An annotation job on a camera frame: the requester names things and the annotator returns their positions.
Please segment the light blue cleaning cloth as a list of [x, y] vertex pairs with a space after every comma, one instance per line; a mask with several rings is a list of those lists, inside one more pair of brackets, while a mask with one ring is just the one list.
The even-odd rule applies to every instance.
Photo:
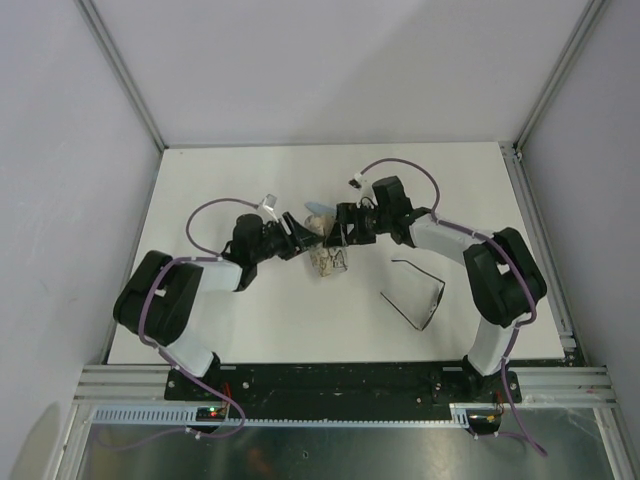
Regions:
[[318, 202], [306, 202], [305, 207], [314, 215], [333, 215], [335, 213], [333, 207]]

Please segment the map print glasses case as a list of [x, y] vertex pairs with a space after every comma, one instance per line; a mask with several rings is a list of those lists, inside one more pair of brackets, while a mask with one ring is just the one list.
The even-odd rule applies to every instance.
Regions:
[[[311, 214], [305, 219], [304, 227], [319, 236], [328, 237], [334, 222], [332, 215]], [[316, 245], [308, 250], [308, 254], [311, 265], [320, 278], [345, 273], [348, 270], [345, 248]]]

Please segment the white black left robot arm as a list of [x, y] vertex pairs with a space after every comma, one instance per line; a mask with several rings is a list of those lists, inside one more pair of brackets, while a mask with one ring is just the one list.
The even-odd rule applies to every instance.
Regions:
[[258, 265], [273, 257], [290, 260], [323, 242], [289, 213], [265, 222], [257, 214], [236, 220], [220, 255], [172, 257], [147, 252], [117, 297], [113, 318], [157, 349], [171, 365], [188, 373], [186, 387], [197, 398], [214, 397], [221, 387], [217, 354], [189, 327], [198, 294], [241, 292], [256, 278]]

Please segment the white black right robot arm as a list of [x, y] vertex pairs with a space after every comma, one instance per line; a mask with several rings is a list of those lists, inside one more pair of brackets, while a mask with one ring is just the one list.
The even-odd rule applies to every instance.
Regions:
[[294, 252], [370, 245], [387, 235], [398, 245], [461, 265], [480, 317], [462, 360], [461, 388], [473, 401], [486, 400], [496, 391], [497, 378], [505, 379], [519, 332], [537, 320], [538, 303], [547, 294], [546, 281], [521, 233], [512, 227], [485, 233], [437, 215], [435, 207], [416, 207], [397, 176], [366, 187], [363, 176], [356, 175], [350, 184], [361, 190], [361, 197], [333, 209], [326, 233], [315, 233], [290, 213], [283, 214]]

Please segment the black aviator sunglasses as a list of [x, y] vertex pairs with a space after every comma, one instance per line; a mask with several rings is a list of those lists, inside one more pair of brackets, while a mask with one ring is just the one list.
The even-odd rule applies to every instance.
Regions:
[[441, 278], [407, 259], [395, 258], [380, 295], [413, 329], [422, 332], [438, 310], [445, 287]]

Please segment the reflective metal sheet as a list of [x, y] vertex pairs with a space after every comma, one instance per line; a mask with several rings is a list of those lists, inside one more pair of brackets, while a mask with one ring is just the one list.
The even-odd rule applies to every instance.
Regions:
[[590, 409], [524, 410], [547, 451], [515, 437], [474, 439], [462, 429], [246, 427], [195, 439], [162, 426], [92, 428], [80, 479], [632, 479], [615, 464]]

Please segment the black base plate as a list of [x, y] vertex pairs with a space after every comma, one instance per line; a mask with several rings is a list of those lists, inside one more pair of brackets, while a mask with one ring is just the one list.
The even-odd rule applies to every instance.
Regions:
[[165, 397], [204, 400], [215, 389], [241, 405], [258, 402], [272, 393], [415, 392], [437, 403], [497, 403], [521, 400], [519, 380], [500, 372], [481, 376], [464, 361], [356, 362], [356, 363], [244, 363], [217, 364], [196, 380], [178, 369], [170, 371]]

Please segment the front aluminium frame rails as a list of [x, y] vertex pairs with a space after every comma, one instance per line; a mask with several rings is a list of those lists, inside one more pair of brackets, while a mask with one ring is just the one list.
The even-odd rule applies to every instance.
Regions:
[[[527, 407], [615, 407], [617, 397], [605, 367], [515, 367]], [[78, 403], [162, 402], [169, 368], [163, 365], [90, 365], [73, 400]]]

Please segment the aluminium frame rail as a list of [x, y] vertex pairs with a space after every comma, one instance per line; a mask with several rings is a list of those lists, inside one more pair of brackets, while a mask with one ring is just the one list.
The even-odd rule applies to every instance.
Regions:
[[75, 0], [74, 4], [129, 102], [134, 115], [156, 151], [162, 154], [166, 149], [166, 143], [160, 129], [95, 2]]

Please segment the right aluminium frame post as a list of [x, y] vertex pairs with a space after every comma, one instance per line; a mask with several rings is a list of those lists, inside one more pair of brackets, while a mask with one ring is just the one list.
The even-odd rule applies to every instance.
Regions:
[[522, 127], [512, 141], [512, 148], [515, 152], [524, 151], [524, 147], [559, 94], [610, 4], [611, 2], [607, 0], [590, 0], [586, 3]]

